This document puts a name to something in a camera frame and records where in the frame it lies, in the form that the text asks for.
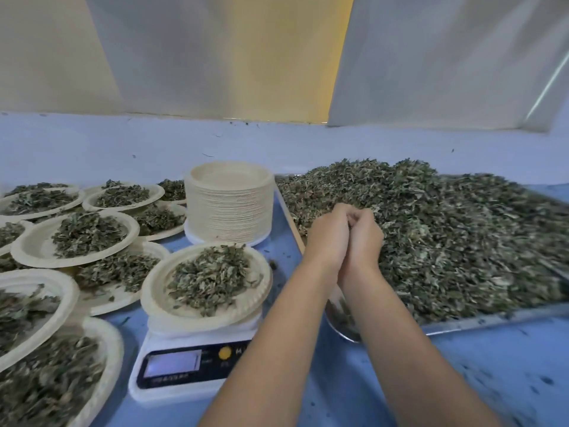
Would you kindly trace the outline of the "spread of leaf-filled plates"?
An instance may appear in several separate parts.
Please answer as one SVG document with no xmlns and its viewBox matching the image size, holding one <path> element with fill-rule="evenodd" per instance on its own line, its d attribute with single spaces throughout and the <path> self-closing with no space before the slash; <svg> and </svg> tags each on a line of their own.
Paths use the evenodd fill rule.
<svg viewBox="0 0 569 427">
<path fill-rule="evenodd" d="M 28 269 L 0 274 L 0 289 L 7 292 L 28 295 L 43 285 L 39 296 L 60 298 L 53 314 L 33 326 L 16 341 L 9 352 L 0 357 L 0 373 L 21 361 L 56 333 L 91 337 L 99 344 L 97 360 L 105 362 L 101 380 L 90 399 L 66 427 L 89 427 L 109 398 L 121 372 L 124 357 L 122 336 L 111 323 L 97 316 L 133 304 L 140 300 L 141 292 L 125 293 L 123 289 L 113 289 L 113 302 L 109 301 L 110 295 L 102 295 L 95 305 L 96 299 L 84 299 L 75 279 L 61 269 L 89 264 L 121 251 L 145 254 L 159 260 L 170 255 L 163 245 L 143 241 L 138 237 L 139 224 L 132 216 L 115 211 L 103 211 L 103 216 L 114 217 L 125 227 L 126 236 L 122 241 L 104 251 L 83 257 L 58 258 L 52 237 L 65 216 L 57 216 L 38 224 L 27 224 L 25 231 L 11 244 L 10 253 L 16 261 L 28 266 Z"/>
</svg>

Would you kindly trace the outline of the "small dried leaf portion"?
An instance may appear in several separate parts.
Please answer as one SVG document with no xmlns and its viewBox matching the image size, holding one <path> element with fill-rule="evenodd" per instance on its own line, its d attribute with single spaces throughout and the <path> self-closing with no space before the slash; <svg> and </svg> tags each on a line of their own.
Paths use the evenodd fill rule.
<svg viewBox="0 0 569 427">
<path fill-rule="evenodd" d="M 211 246 L 193 260 L 174 269 L 167 294 L 175 310 L 189 307 L 210 317 L 220 307 L 234 304 L 236 297 L 260 285 L 266 274 L 252 275 L 252 261 L 245 245 Z"/>
</svg>

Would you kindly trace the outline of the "big pile of dried leaves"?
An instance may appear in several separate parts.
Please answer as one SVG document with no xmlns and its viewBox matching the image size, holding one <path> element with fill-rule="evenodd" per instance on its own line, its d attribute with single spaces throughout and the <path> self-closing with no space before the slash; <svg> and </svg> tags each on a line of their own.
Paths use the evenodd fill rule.
<svg viewBox="0 0 569 427">
<path fill-rule="evenodd" d="M 344 159 L 276 179 L 306 238 L 337 203 L 368 208 L 379 268 L 419 324 L 569 302 L 569 204 L 488 173 Z"/>
</svg>

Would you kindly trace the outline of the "person's left hand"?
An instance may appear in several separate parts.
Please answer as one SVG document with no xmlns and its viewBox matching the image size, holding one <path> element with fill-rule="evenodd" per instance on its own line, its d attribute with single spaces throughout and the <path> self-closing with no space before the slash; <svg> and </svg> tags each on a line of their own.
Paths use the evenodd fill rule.
<svg viewBox="0 0 569 427">
<path fill-rule="evenodd" d="M 316 218 L 309 229 L 302 264 L 338 276 L 350 238 L 351 223 L 335 222 L 331 212 Z"/>
</svg>

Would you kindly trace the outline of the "large metal tray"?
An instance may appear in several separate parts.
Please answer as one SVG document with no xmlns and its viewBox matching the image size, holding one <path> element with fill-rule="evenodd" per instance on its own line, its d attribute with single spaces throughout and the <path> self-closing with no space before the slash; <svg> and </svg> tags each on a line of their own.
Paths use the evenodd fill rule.
<svg viewBox="0 0 569 427">
<path fill-rule="evenodd" d="M 275 182 L 286 180 L 288 177 L 296 174 L 278 173 L 274 175 Z M 558 208 L 569 212 L 569 203 L 560 200 L 559 197 L 548 196 L 543 191 L 529 190 L 530 194 L 540 199 L 552 201 Z M 278 187 L 275 188 L 275 197 L 278 199 L 283 214 L 287 220 L 288 226 L 292 231 L 299 251 L 303 254 L 305 248 L 305 239 L 299 233 L 292 215 L 288 210 L 283 196 Z M 559 268 L 544 259 L 542 260 L 544 267 L 556 278 L 560 280 L 562 292 L 569 295 L 569 269 Z M 346 309 L 342 308 L 343 302 L 340 302 L 337 308 L 332 301 L 328 301 L 324 311 L 324 317 L 329 327 L 338 334 L 338 336 L 352 343 L 361 343 L 361 337 L 356 326 L 348 321 L 345 316 Z M 446 322 L 436 322 L 424 324 L 422 330 L 427 336 L 442 335 L 451 332 L 462 332 L 469 330 L 479 330 L 489 327 L 529 322 L 538 319 L 550 319 L 554 317 L 569 316 L 569 301 L 544 305 L 537 308 L 517 309 L 508 313 L 499 313 L 494 315 L 476 316 L 471 318 L 461 318 Z"/>
</svg>

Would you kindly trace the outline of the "person's right forearm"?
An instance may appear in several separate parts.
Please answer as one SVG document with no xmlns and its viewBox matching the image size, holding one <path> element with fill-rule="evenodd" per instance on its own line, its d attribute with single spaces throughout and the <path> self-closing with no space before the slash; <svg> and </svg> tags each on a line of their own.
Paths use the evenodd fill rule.
<svg viewBox="0 0 569 427">
<path fill-rule="evenodd" d="M 345 263 L 341 281 L 399 427 L 502 427 L 421 330 L 377 265 Z"/>
</svg>

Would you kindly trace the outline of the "single cream paper plate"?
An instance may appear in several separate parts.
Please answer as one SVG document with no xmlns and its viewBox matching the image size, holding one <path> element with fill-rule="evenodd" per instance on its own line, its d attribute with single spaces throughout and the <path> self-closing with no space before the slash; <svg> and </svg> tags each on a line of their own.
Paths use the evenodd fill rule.
<svg viewBox="0 0 569 427">
<path fill-rule="evenodd" d="M 177 310 L 173 308 L 174 300 L 168 296 L 166 287 L 172 280 L 175 267 L 195 259 L 205 248 L 233 244 L 235 243 L 205 243 L 189 246 L 161 260 L 145 278 L 141 289 L 140 301 L 148 317 L 160 322 L 159 328 L 167 331 L 210 331 L 239 322 L 262 307 L 271 291 L 273 271 L 259 251 L 246 246 L 245 252 L 252 261 L 252 275 L 267 275 L 258 287 L 239 294 L 233 305 L 218 308 L 216 314 L 210 317 L 201 316 L 197 310 L 189 307 Z"/>
</svg>

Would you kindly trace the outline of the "white round plate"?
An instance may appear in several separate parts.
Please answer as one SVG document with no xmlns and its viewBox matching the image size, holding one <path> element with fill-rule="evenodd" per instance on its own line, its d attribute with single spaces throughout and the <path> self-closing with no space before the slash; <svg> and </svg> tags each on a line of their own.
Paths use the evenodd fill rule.
<svg viewBox="0 0 569 427">
<path fill-rule="evenodd" d="M 188 241 L 190 242 L 190 244 L 192 245 L 197 245 L 197 244 L 202 244 L 205 243 L 204 240 L 202 240 L 201 238 L 195 236 L 191 231 L 190 231 L 190 227 L 189 227 L 189 220 L 188 218 L 185 219 L 184 221 L 184 225 L 183 225 L 183 229 L 184 229 L 184 234 L 185 237 L 188 239 Z M 262 243 L 263 241 L 265 241 L 267 239 L 268 236 L 270 236 L 271 230 L 269 230 L 267 233 L 265 233 L 264 235 L 256 238 L 255 240 L 245 243 L 247 246 L 249 247 L 255 247 L 256 245 Z"/>
</svg>

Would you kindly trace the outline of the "person's right hand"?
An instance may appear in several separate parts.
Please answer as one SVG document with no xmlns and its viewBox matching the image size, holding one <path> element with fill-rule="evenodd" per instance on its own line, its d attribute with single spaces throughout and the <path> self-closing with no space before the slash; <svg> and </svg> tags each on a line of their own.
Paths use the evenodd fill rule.
<svg viewBox="0 0 569 427">
<path fill-rule="evenodd" d="M 378 266 L 382 244 L 382 229 L 350 230 L 348 249 L 338 275 L 338 285 L 343 292 L 366 282 L 386 282 Z"/>
</svg>

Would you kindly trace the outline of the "tall stack of empty plates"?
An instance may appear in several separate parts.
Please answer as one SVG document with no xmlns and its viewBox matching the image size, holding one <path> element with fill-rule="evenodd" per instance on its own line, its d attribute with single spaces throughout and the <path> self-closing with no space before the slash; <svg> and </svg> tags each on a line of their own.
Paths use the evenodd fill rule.
<svg viewBox="0 0 569 427">
<path fill-rule="evenodd" d="M 190 231 L 205 243 L 245 244 L 272 229 L 275 180 L 265 167 L 223 161 L 184 177 Z"/>
</svg>

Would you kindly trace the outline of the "white sheet panel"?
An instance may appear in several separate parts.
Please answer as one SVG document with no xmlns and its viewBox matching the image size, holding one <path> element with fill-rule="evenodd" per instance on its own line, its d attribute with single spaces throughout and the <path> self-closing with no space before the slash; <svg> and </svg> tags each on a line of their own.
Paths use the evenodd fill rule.
<svg viewBox="0 0 569 427">
<path fill-rule="evenodd" d="M 569 0 L 354 0 L 328 126 L 548 132 Z"/>
<path fill-rule="evenodd" d="M 327 123 L 354 0 L 86 0 L 125 111 Z"/>
</svg>

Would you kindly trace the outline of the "person's left forearm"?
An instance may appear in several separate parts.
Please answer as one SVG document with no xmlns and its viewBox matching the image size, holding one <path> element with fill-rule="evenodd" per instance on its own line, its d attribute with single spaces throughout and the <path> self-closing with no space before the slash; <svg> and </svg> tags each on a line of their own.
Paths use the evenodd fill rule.
<svg viewBox="0 0 569 427">
<path fill-rule="evenodd" d="M 305 256 L 197 427 L 296 427 L 343 259 Z"/>
</svg>

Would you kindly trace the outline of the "white digital kitchen scale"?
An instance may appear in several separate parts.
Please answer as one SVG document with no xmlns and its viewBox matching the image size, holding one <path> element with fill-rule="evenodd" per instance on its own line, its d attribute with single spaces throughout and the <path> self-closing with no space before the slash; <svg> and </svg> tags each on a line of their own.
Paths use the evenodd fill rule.
<svg viewBox="0 0 569 427">
<path fill-rule="evenodd" d="M 262 307 L 210 331 L 167 331 L 147 321 L 147 333 L 129 378 L 129 395 L 142 407 L 214 397 L 262 322 Z"/>
</svg>

